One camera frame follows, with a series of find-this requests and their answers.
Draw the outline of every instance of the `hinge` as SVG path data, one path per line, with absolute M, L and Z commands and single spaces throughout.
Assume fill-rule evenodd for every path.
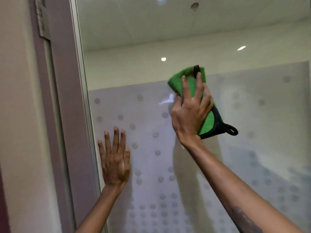
M 49 20 L 46 13 L 46 9 L 43 6 L 42 2 L 35 0 L 36 7 L 36 16 L 37 16 L 37 26 L 39 30 L 39 35 L 41 38 L 50 39 L 50 30 L 49 30 Z

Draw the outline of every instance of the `person's right hand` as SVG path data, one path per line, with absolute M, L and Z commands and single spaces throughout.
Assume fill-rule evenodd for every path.
M 130 175 L 130 148 L 125 146 L 125 131 L 121 131 L 119 142 L 119 129 L 114 129 L 112 148 L 109 133 L 105 131 L 105 147 L 102 141 L 98 141 L 98 148 L 103 170 L 103 178 L 106 185 L 112 185 L 122 191 Z
M 176 94 L 172 108 L 172 124 L 181 144 L 198 136 L 203 121 L 213 107 L 213 98 L 199 72 L 196 76 L 196 91 L 191 98 L 190 88 L 185 76 L 181 77 L 184 99 Z

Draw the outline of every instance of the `ceiling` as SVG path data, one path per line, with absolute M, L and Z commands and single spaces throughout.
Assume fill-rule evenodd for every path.
M 196 12 L 190 9 L 199 2 Z M 310 0 L 77 0 L 83 49 L 99 50 L 309 18 Z

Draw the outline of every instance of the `microfiber cloth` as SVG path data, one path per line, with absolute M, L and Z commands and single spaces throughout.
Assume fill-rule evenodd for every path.
M 185 75 L 191 91 L 191 97 L 193 97 L 196 90 L 196 75 L 198 72 L 201 72 L 202 80 L 205 83 L 206 78 L 204 68 L 199 67 L 198 65 L 188 67 L 180 71 L 179 73 L 174 74 L 167 83 L 174 92 L 178 93 L 181 97 L 183 97 L 183 85 L 181 82 L 181 77 Z M 222 118 L 214 102 L 214 106 L 211 112 L 206 117 L 205 121 L 203 122 L 198 135 L 201 137 L 201 139 L 205 139 L 223 133 L 228 133 L 232 136 L 236 136 L 238 134 L 238 130 L 235 127 L 229 124 L 225 124 L 222 121 Z

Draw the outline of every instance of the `tattoo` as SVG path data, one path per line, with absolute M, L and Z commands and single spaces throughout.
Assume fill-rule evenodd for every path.
M 245 214 L 243 209 L 240 207 L 231 208 L 231 217 L 239 232 L 241 233 L 263 233 L 262 229 L 259 228 L 248 216 Z

